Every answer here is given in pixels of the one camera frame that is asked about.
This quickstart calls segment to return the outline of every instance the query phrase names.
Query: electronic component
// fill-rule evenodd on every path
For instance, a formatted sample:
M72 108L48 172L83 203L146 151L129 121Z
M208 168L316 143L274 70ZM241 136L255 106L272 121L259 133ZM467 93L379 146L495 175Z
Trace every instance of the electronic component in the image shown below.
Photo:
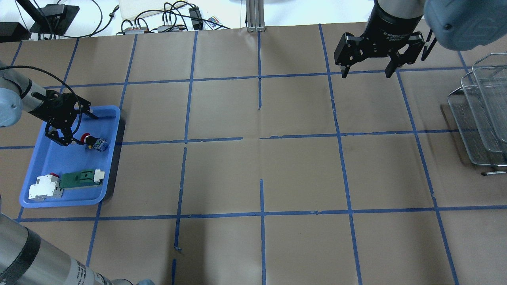
M171 31L183 31L183 30L185 30L185 26L183 26L183 25L175 25L175 26L164 25L164 26L160 26L157 28L158 33L171 32Z
M194 6L189 8L190 17L192 17L192 25L194 30L202 30L202 26L204 21L202 20L201 11L199 11L199 7Z
M214 29L216 27L220 27L219 25L222 25L222 22L216 16L212 16L211 18L208 18L209 22L206 22L210 28Z
M141 28L126 28L123 30L123 34L137 34L137 33L149 33L150 31L146 27Z
M29 39L30 36L31 33L20 23L0 23L0 43L20 42Z
M37 33L64 35L79 11L79 6L47 4L38 9L28 0L16 1L35 21L30 31Z
M85 169L79 172L62 174L60 187L62 189L81 189L95 187L102 184L105 172L100 169Z
M54 173L37 177L37 182L32 184L28 191L28 198L33 201L61 197L62 188L60 187L60 179Z
M96 149L100 152L107 150L109 143L100 137L94 137L90 133L84 133L81 136L81 142L86 144L89 149Z

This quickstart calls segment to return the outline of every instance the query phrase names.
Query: blue plastic tray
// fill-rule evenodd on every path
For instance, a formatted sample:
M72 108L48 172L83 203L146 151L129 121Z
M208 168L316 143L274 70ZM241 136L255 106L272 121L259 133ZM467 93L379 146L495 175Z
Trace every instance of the blue plastic tray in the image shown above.
M93 120L83 115L76 137L89 132L92 136L107 140L109 142L108 149L105 152L100 152L78 144L68 147L60 146L44 136L46 124L43 123L19 196L21 206L25 208L83 206L97 204L104 198L110 180L113 153L120 124L120 109L117 106L95 106L91 109L99 119ZM40 202L28 199L30 185L35 184L38 176L51 172L61 175L89 168L105 171L104 180L99 187L63 190L62 197L59 199L47 198Z

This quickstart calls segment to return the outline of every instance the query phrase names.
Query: white circuit breaker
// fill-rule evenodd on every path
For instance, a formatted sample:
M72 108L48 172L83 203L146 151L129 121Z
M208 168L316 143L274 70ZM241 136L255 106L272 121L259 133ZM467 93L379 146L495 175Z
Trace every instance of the white circuit breaker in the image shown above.
M37 177L37 183L32 184L28 191L28 198L33 201L61 197L60 178L52 174Z

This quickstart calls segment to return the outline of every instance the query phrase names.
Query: table surface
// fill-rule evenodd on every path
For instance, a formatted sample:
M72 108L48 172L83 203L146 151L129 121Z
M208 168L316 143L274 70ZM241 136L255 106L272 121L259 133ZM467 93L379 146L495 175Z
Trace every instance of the table surface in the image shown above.
M342 79L334 49L364 27L1 44L126 122L112 198L69 208L20 209L41 123L0 129L2 211L111 279L503 284L507 176L470 164L447 95L507 39Z

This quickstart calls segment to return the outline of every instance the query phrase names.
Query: wire basket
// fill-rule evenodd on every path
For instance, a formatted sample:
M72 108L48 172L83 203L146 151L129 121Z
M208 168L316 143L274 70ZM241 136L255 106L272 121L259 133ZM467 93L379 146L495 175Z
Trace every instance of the wire basket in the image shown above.
M507 166L507 53L477 61L448 103L471 162Z

